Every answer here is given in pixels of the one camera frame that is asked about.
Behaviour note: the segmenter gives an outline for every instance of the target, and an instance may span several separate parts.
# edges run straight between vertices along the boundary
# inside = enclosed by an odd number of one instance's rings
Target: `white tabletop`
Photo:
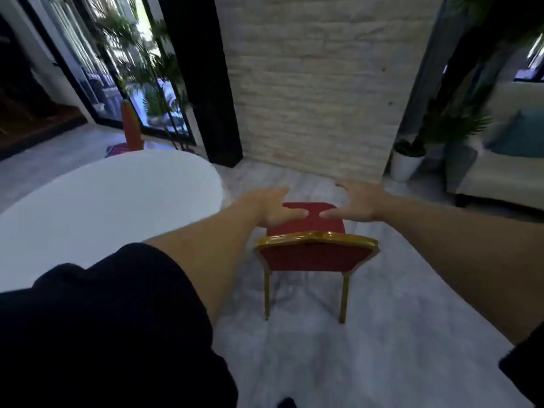
[[[226,197],[213,165],[187,152],[142,150],[80,167],[0,215],[0,292],[208,217]]]

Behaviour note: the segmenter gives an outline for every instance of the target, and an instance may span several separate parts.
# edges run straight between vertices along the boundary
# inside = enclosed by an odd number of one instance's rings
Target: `white sofa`
[[[497,86],[489,111],[493,123],[478,137],[449,146],[445,157],[448,192],[459,195],[458,205],[476,196],[544,210],[544,159],[495,154],[486,149],[520,109],[544,111],[542,84],[506,82]]]

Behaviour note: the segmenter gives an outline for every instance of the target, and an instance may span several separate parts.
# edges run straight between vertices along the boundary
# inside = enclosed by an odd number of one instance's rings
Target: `throw pillow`
[[[521,110],[489,150],[506,156],[544,158],[544,110]]]

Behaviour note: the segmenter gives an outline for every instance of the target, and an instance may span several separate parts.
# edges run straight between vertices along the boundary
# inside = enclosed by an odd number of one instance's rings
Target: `person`
[[[360,182],[339,185],[350,203],[321,216],[383,221],[402,233],[518,344],[500,368],[542,404],[544,227],[392,196]],[[156,405],[235,406],[234,380],[211,349],[212,327],[255,226],[306,217],[303,209],[282,206],[287,192],[247,192],[207,219],[122,247],[86,270],[62,264],[31,288],[0,295],[4,393],[21,395],[24,387],[41,400],[85,405],[152,398]]]

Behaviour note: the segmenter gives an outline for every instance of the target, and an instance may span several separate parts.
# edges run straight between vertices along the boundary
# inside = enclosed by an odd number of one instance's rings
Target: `black pillar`
[[[211,163],[243,157],[214,0],[159,0]]]

